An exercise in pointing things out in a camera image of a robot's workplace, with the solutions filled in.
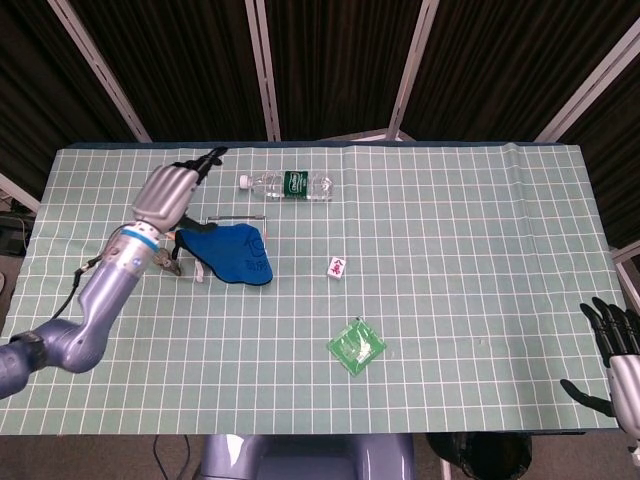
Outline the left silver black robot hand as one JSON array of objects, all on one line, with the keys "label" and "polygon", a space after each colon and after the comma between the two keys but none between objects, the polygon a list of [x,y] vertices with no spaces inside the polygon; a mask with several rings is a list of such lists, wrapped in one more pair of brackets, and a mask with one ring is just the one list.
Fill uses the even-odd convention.
[{"label": "left silver black robot hand", "polygon": [[210,169],[223,164],[227,147],[219,146],[199,158],[156,168],[132,205],[136,225],[165,234],[176,227]]}]

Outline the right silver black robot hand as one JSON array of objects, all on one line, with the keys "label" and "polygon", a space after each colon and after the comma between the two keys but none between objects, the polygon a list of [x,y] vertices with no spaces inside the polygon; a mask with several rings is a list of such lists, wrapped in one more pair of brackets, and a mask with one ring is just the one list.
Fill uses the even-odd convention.
[{"label": "right silver black robot hand", "polygon": [[575,402],[615,418],[626,434],[639,440],[639,315],[598,297],[592,298],[592,305],[581,303],[580,310],[594,333],[609,398],[588,395],[568,379],[561,379],[560,385]]}]

